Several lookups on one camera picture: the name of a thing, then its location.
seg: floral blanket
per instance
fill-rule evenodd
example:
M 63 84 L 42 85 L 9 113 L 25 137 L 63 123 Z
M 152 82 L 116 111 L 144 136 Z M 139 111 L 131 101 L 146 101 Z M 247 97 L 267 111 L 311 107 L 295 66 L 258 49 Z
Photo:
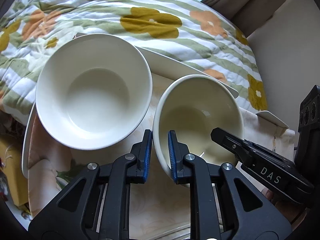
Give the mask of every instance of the floral blanket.
M 239 106 L 267 109 L 242 32 L 196 0 L 15 0 L 0 20 L 0 110 L 26 124 L 47 59 L 78 33 L 109 33 L 184 62 L 239 92 Z

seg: black mechanism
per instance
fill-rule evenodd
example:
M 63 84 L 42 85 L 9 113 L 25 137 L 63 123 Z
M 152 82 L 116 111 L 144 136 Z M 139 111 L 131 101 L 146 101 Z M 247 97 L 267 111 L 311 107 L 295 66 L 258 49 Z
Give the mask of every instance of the black mechanism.
M 190 184 L 190 239 L 285 239 L 289 221 L 247 178 L 230 163 L 206 163 L 179 143 L 175 131 L 168 134 L 172 176 L 176 184 Z M 216 185 L 223 232 L 212 183 Z
M 273 192 L 297 204 L 310 198 L 314 186 L 297 171 L 292 161 L 221 128 L 212 130 L 211 139 L 232 152 L 245 172 Z
M 128 239 L 130 184 L 146 182 L 151 145 L 152 132 L 146 130 L 129 154 L 103 166 L 88 164 L 31 221 L 29 233 L 36 240 Z
M 316 238 L 320 224 L 318 86 L 314 86 L 300 105 L 298 131 L 300 138 L 294 162 L 221 128 L 211 133 L 212 140 L 232 152 L 245 172 L 301 210 L 310 209 L 293 232 L 290 222 L 231 163 L 221 166 L 206 163 L 190 153 L 187 145 L 177 141 L 174 130 L 169 131 L 172 178 L 176 184 L 190 184 L 192 240 Z M 146 182 L 151 144 L 152 133 L 146 130 L 142 142 L 134 144 L 129 154 L 103 166 L 88 164 L 32 220 L 28 232 L 16 220 L 3 219 L 10 211 L 0 203 L 0 225 L 16 228 L 4 239 L 129 239 L 130 184 Z M 219 227 L 219 211 L 223 230 Z

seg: bowl rim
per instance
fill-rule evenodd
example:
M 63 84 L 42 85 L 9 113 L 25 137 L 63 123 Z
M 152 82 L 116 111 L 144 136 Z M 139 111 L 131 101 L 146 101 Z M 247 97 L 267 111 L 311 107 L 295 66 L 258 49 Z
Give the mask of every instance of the bowl rim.
M 238 106 L 238 104 L 236 103 L 235 98 L 232 96 L 232 94 L 230 93 L 230 91 L 228 89 L 226 89 L 225 86 L 223 86 L 222 84 L 220 84 L 220 82 L 218 82 L 218 80 L 216 80 L 213 77 L 210 76 L 205 76 L 205 75 L 201 75 L 201 74 L 191 74 L 191 75 L 187 75 L 184 77 L 181 77 L 179 79 L 177 79 L 176 81 L 174 81 L 162 94 L 159 103 L 157 105 L 156 108 L 156 112 L 155 112 L 155 116 L 153 119 L 153 127 L 152 127 L 152 134 L 153 134 L 153 145 L 155 147 L 155 151 L 156 151 L 156 155 L 157 158 L 160 162 L 160 165 L 162 167 L 162 169 L 165 171 L 165 173 L 172 179 L 172 174 L 171 174 L 171 167 L 167 164 L 164 155 L 161 151 L 161 147 L 160 147 L 160 139 L 159 139 L 159 123 L 160 123 L 160 117 L 161 117 L 161 112 L 164 106 L 164 103 L 166 102 L 168 96 L 170 95 L 171 91 L 177 87 L 180 83 L 184 82 L 185 80 L 188 79 L 193 79 L 193 78 L 203 78 L 203 79 L 209 79 L 210 81 L 213 81 L 215 83 L 217 83 L 226 93 L 227 96 L 229 96 L 232 101 L 235 103 L 236 106 L 236 110 L 238 113 L 238 116 L 240 117 L 240 124 L 241 124 L 241 139 L 244 138 L 244 122 L 243 122 L 243 118 L 242 118 L 242 114 L 240 112 L 240 108 Z
M 73 144 L 70 144 L 68 143 L 67 141 L 61 141 L 60 139 L 58 139 L 55 135 L 53 135 L 50 130 L 48 129 L 47 125 L 45 124 L 45 121 L 39 111 L 39 99 L 38 99 L 38 90 L 39 90 L 39 86 L 37 85 L 36 86 L 36 96 L 35 96 L 35 103 L 36 103 L 36 111 L 37 111 L 37 115 L 39 117 L 39 120 L 41 122 L 41 124 L 43 125 L 44 129 L 55 139 L 57 140 L 58 142 L 60 142 L 61 144 L 69 147 L 69 148 L 72 148 L 72 149 L 76 149 L 76 150 L 86 150 L 86 151 L 90 151 L 90 150 L 98 150 L 98 149 L 103 149 L 103 148 L 106 148 L 106 147 L 109 147 L 109 146 L 112 146 L 120 141 L 122 141 L 123 139 L 127 138 L 139 125 L 140 123 L 142 122 L 143 118 L 145 117 L 148 109 L 149 109 L 149 106 L 150 106 L 150 102 L 151 102 L 151 97 L 152 97 L 152 88 L 153 88 L 153 85 L 152 85 L 152 75 L 151 75 L 151 70 L 150 70 L 150 67 L 149 67 L 149 64 L 148 62 L 146 61 L 145 57 L 143 56 L 143 54 L 134 46 L 132 45 L 131 43 L 129 43 L 128 41 L 118 37 L 118 36 L 115 36 L 115 35 L 111 35 L 111 34 L 106 34 L 106 33 L 93 33 L 93 34 L 86 34 L 86 35 L 82 35 L 82 36 L 79 36 L 79 37 L 75 37 L 73 38 L 72 40 L 68 41 L 67 43 L 63 44 L 60 48 L 58 48 L 48 59 L 47 61 L 45 62 L 44 64 L 44 67 L 42 68 L 40 74 L 39 74 L 39 77 L 38 77 L 38 80 L 37 80 L 37 84 L 39 83 L 39 81 L 41 82 L 41 77 L 43 76 L 43 70 L 46 68 L 46 65 L 47 65 L 47 62 L 50 60 L 51 57 L 53 57 L 59 50 L 63 49 L 64 46 L 70 46 L 70 43 L 78 43 L 82 40 L 88 40 L 88 39 L 91 39 L 92 36 L 96 36 L 98 38 L 98 36 L 100 37 L 104 37 L 104 38 L 109 38 L 109 37 L 114 37 L 116 39 L 119 39 L 121 40 L 120 42 L 125 42 L 127 44 L 129 44 L 131 47 L 133 47 L 135 49 L 135 51 L 138 53 L 138 55 L 141 56 L 143 62 L 145 63 L 145 66 L 146 66 L 146 70 L 148 72 L 148 81 L 149 81 L 149 94 L 148 94 L 148 98 L 147 98 L 147 101 L 146 101 L 146 105 L 143 109 L 143 111 L 141 112 L 141 116 L 140 118 L 135 122 L 135 125 L 132 126 L 132 128 L 127 132 L 127 133 L 124 133 L 122 136 L 120 136 L 118 139 L 116 140 L 113 140 L 109 143 L 101 143 L 99 144 L 98 146 L 92 146 L 91 144 L 89 144 L 88 146 L 86 147 L 77 147 L 76 145 L 73 145 Z

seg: camera lens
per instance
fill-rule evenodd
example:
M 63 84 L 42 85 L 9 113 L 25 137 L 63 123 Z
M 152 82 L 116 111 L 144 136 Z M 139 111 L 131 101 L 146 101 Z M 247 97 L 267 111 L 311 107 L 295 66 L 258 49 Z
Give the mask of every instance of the camera lens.
M 309 107 L 307 107 L 307 109 L 304 112 L 304 124 L 307 124 L 309 119 Z
M 302 120 L 303 120 L 303 113 L 300 113 L 299 124 L 302 124 Z
M 313 102 L 311 107 L 311 119 L 313 120 L 316 117 L 316 103 Z

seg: white wall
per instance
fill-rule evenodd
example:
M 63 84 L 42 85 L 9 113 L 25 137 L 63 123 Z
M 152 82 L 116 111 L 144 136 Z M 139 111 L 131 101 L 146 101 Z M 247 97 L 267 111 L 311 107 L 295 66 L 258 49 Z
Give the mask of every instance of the white wall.
M 300 103 L 320 85 L 320 10 L 313 0 L 287 0 L 248 41 L 268 110 L 297 131 Z

